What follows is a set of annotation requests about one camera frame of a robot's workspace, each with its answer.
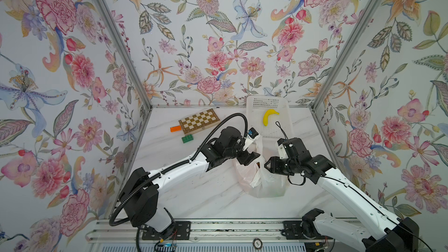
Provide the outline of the white translucent plastic bag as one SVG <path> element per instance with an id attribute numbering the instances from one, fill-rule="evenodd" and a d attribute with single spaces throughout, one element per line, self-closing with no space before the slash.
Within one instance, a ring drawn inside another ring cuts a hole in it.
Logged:
<path id="1" fill-rule="evenodd" d="M 248 151 L 256 152 L 260 156 L 248 166 L 240 164 L 236 159 L 233 166 L 236 178 L 242 190 L 255 198 L 283 197 L 287 190 L 287 177 L 274 175 L 264 168 L 268 161 L 263 155 L 270 155 L 272 151 L 264 152 L 263 137 L 261 135 L 248 147 Z"/>

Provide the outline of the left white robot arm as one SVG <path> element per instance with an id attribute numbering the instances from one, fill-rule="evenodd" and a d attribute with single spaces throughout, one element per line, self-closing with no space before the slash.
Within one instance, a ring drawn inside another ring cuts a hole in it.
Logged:
<path id="1" fill-rule="evenodd" d="M 147 226 L 158 233 L 171 232 L 175 221 L 170 212 L 159 205 L 159 197 L 228 160 L 236 159 L 240 165 L 248 166 L 260 157 L 256 152 L 249 152 L 248 148 L 253 143 L 260 143 L 261 139 L 254 128 L 242 136 L 238 129 L 227 127 L 218 138 L 210 139 L 199 147 L 197 154 L 166 168 L 152 171 L 135 169 L 119 194 L 120 204 L 110 216 L 109 225 L 130 222 L 135 228 Z"/>

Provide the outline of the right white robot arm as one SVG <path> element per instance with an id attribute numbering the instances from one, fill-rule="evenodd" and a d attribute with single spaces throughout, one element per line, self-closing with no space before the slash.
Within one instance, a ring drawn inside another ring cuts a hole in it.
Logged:
<path id="1" fill-rule="evenodd" d="M 325 156 L 311 156 L 299 138 L 278 140 L 278 156 L 264 165 L 275 175 L 301 175 L 321 187 L 362 224 L 356 226 L 313 209 L 302 217 L 301 233 L 308 239 L 327 236 L 360 252 L 416 252 L 419 226 L 411 218 L 399 218 L 355 186 Z"/>

